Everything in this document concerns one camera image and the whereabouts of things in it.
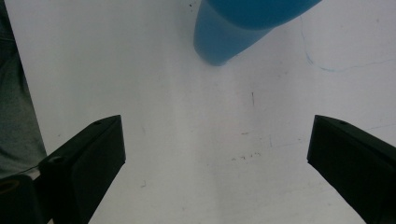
ink mark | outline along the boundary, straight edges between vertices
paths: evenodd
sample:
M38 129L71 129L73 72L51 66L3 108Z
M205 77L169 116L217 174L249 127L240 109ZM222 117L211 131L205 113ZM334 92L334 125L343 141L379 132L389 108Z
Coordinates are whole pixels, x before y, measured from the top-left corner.
M343 73L346 72L348 70L352 70L355 68L363 68L363 67L367 67L367 66L371 66L371 65L375 65L375 64L381 64L381 63L390 63L390 62L396 62L396 58L393 59L387 59L387 60L383 60L383 61L377 61L377 62L371 62L371 63L364 63L364 64L356 64L353 66L349 66L349 67L345 67L345 68L328 68L328 67L324 67L321 65L318 65L315 63L315 61L311 58L311 56L308 53L307 50L307 45L306 45L306 39L305 39L305 34L304 34L304 23L303 23L303 17L300 16L300 22L301 22L301 37L303 39L303 43L304 43L304 53L305 53L305 58L306 61L308 62L308 64L317 67L318 69L325 71L325 72L329 72L329 73Z
M261 155L262 155L262 154L260 154L260 152L255 152L255 153L252 153L252 154L250 154L250 155L240 156L238 160L244 160L244 161L246 161L246 160L248 160L249 158L253 159L253 158L258 157L258 156L261 156Z

blue plastic cup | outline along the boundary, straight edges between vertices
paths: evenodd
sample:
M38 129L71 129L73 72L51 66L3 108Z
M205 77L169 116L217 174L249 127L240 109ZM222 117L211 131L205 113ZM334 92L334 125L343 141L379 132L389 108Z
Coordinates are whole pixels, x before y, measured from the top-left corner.
M319 1L203 0L195 24L195 50L208 63L223 65Z

white table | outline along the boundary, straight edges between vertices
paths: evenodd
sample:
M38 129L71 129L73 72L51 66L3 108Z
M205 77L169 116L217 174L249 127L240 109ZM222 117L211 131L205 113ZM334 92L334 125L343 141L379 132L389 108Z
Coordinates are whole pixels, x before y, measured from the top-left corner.
M122 115L91 223L363 223L306 153L315 114L396 145L394 1L321 2L222 67L193 49L199 0L6 3L48 153Z

